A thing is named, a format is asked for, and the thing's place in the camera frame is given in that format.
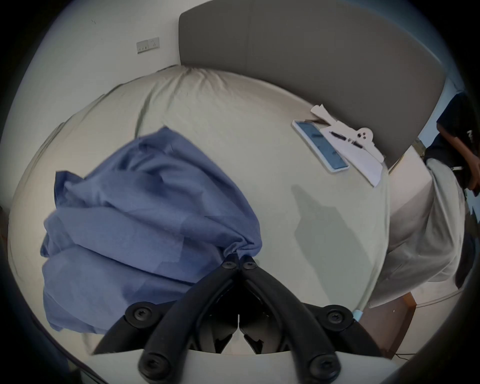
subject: bed sheet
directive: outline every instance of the bed sheet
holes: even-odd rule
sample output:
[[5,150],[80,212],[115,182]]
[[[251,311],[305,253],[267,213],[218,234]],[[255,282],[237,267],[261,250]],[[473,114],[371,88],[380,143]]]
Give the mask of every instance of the bed sheet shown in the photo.
[[354,168],[330,174],[291,127],[312,105],[271,84],[204,69],[170,67],[114,88],[57,127],[17,187],[9,263],[28,305],[81,361],[101,335],[51,329],[42,302],[44,219],[55,209],[57,170],[85,176],[139,135],[166,125],[217,163],[256,213],[259,265],[301,301],[363,309],[388,245],[384,167],[373,188]]

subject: black t-shirt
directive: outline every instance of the black t-shirt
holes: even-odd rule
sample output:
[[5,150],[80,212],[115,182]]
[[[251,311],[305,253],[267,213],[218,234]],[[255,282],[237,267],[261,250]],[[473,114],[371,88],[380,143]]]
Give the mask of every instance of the black t-shirt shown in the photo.
[[[473,154],[478,156],[480,134],[475,120],[475,112],[465,93],[459,93],[448,103],[447,108],[438,118],[437,123],[454,137],[458,137]],[[462,170],[454,170],[460,186],[465,189],[470,182],[471,172],[463,156],[453,148],[450,143],[438,134],[432,145],[425,151],[425,162],[434,158],[446,166],[463,167]]]

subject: person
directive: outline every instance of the person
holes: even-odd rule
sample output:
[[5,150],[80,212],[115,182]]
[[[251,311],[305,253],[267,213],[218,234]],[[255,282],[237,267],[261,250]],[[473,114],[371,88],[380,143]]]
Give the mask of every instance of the person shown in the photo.
[[437,120],[439,134],[425,151],[448,166],[462,189],[480,192],[480,134],[475,112],[465,92],[456,94]]
[[[462,271],[456,284],[461,286],[473,264],[472,238],[464,238],[464,190],[480,191],[480,134],[465,93],[453,97],[437,120],[437,129],[439,133],[424,157],[432,176],[429,202],[415,207],[414,222],[404,213],[391,218],[387,255],[369,299],[370,307],[394,300],[426,281],[456,276],[459,266]],[[398,231],[392,225],[409,230]],[[398,232],[401,237],[392,236]]]

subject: gray headboard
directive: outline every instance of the gray headboard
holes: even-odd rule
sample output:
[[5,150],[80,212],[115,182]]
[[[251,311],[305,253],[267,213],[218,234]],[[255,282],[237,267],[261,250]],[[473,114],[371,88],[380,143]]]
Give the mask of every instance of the gray headboard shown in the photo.
[[341,0],[213,0],[180,15],[183,65],[240,73],[373,130],[393,164],[442,92],[441,64],[384,18]]

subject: hand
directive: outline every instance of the hand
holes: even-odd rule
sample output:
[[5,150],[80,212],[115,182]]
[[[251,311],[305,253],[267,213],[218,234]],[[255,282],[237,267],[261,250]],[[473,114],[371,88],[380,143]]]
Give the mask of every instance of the hand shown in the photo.
[[470,171],[472,172],[472,178],[470,179],[468,189],[472,191],[477,187],[477,185],[480,186],[480,158],[472,154],[467,162],[468,166],[470,167]]

